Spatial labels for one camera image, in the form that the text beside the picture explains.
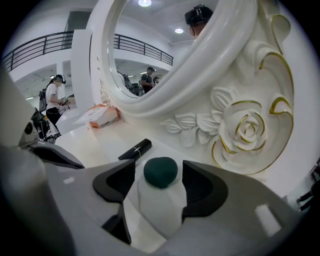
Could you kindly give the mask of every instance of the makeup sponge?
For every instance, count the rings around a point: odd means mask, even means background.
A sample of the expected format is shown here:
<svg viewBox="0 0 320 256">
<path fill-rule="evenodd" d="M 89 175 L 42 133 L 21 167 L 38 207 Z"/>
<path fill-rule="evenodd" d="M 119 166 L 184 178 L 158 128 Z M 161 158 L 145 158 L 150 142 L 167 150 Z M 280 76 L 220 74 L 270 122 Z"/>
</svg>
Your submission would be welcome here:
<svg viewBox="0 0 320 256">
<path fill-rule="evenodd" d="M 156 157 L 146 162 L 143 174 L 152 186 L 164 189 L 177 177 L 178 166 L 170 157 Z"/>
</svg>

